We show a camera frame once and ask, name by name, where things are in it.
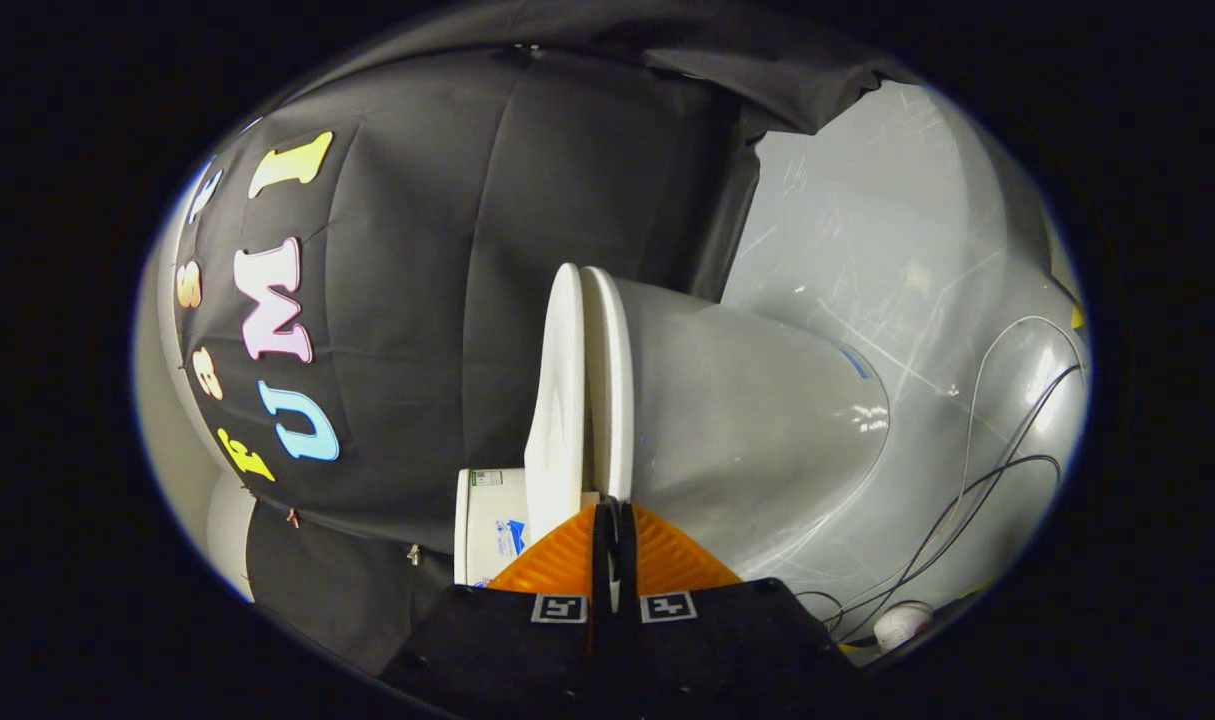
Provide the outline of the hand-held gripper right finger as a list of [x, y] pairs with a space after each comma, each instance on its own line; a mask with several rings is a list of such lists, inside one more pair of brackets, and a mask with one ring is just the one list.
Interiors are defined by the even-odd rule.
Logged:
[[635, 503], [615, 514], [612, 698], [627, 719], [821, 719], [854, 667], [776, 578], [741, 579]]

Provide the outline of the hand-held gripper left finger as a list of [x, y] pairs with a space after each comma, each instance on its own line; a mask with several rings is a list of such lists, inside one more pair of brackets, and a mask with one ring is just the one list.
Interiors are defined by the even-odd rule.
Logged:
[[522, 559], [544, 559], [570, 531], [584, 591], [451, 585], [380, 682], [452, 719], [601, 719], [599, 673], [614, 652], [614, 505], [580, 511]]

